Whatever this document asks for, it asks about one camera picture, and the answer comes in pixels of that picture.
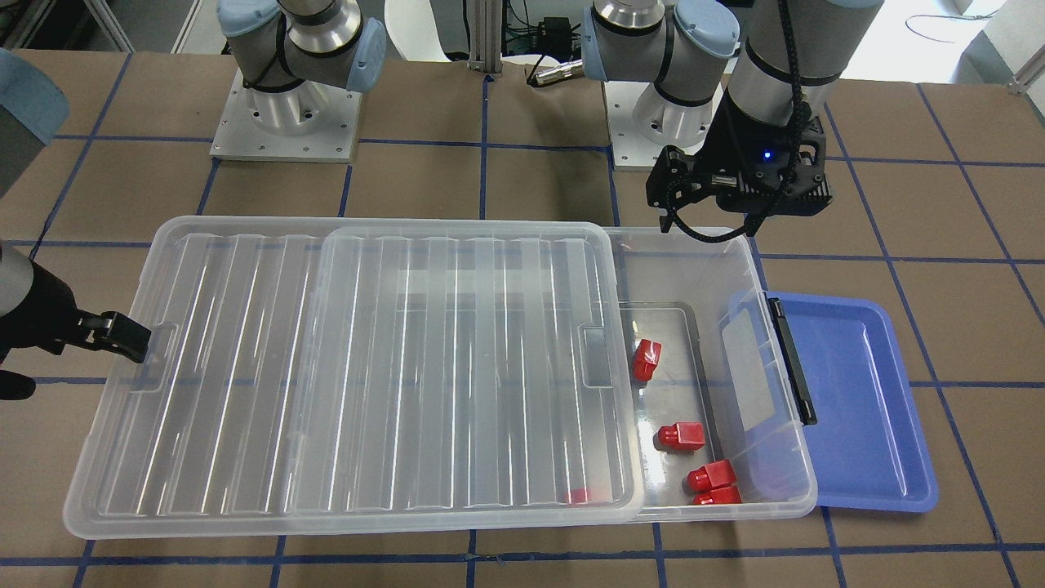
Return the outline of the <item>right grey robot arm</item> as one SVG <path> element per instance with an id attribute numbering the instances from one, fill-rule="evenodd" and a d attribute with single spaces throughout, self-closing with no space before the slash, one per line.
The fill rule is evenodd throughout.
<path id="1" fill-rule="evenodd" d="M 242 88 L 258 96 L 282 96 L 306 83 L 365 93 L 380 77 L 387 30 L 354 1 L 220 1 L 216 15 Z M 2 190 L 8 191 L 55 139 L 69 101 L 45 72 L 3 50 L 1 103 Z M 142 363 L 152 337 L 148 327 L 123 313 L 82 310 L 67 283 L 2 243 L 3 356 L 15 349 L 60 356 L 75 346 Z"/>

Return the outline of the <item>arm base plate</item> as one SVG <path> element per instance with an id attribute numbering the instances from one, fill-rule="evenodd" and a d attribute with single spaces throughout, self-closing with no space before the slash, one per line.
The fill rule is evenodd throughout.
<path id="1" fill-rule="evenodd" d="M 283 93 L 257 91 L 236 72 L 210 155 L 240 163 L 350 164 L 362 105 L 362 93 L 323 83 Z"/>
<path id="2" fill-rule="evenodd" d="M 604 83 L 603 90 L 613 160 L 623 171 L 650 171 L 669 145 L 699 152 L 724 96 L 721 83 L 709 103 L 696 107 L 671 103 L 652 83 Z"/>

